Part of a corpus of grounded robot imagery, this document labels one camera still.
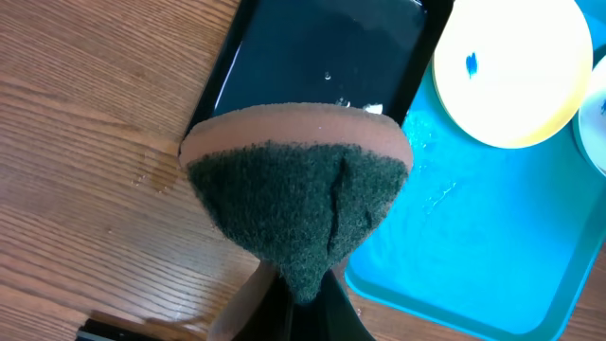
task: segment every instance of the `wet spot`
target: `wet spot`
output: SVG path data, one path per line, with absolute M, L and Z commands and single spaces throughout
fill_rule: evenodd
M 471 56 L 467 56 L 465 64 L 467 66 L 467 73 L 470 74 L 471 79 L 477 73 L 477 58 L 475 57 L 475 52 L 473 52 Z

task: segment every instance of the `black object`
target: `black object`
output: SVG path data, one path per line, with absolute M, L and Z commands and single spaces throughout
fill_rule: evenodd
M 265 298 L 234 341 L 371 341 L 332 271 L 309 304 L 295 304 L 283 278 L 276 275 Z
M 453 0 L 242 0 L 187 127 L 258 104 L 382 104 L 402 125 Z
M 76 341 L 161 341 L 136 332 L 88 319 L 78 329 Z

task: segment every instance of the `wooden surface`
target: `wooden surface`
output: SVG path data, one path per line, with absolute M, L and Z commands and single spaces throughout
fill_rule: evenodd
M 0 0 L 0 340 L 205 338 L 257 261 L 175 162 L 234 0 Z M 350 294 L 379 340 L 466 336 Z M 606 339 L 606 255 L 564 339 Z

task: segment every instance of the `sponge brush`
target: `sponge brush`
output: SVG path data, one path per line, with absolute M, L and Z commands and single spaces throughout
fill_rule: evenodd
M 212 118 L 181 152 L 217 227 L 273 264 L 299 303 L 385 218 L 412 164 L 390 118 L 323 104 Z

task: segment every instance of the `yellow plate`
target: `yellow plate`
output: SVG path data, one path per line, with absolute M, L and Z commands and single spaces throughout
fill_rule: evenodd
M 592 63 L 589 27 L 574 0 L 457 0 L 436 48 L 434 80 L 465 132 L 522 148 L 573 117 Z

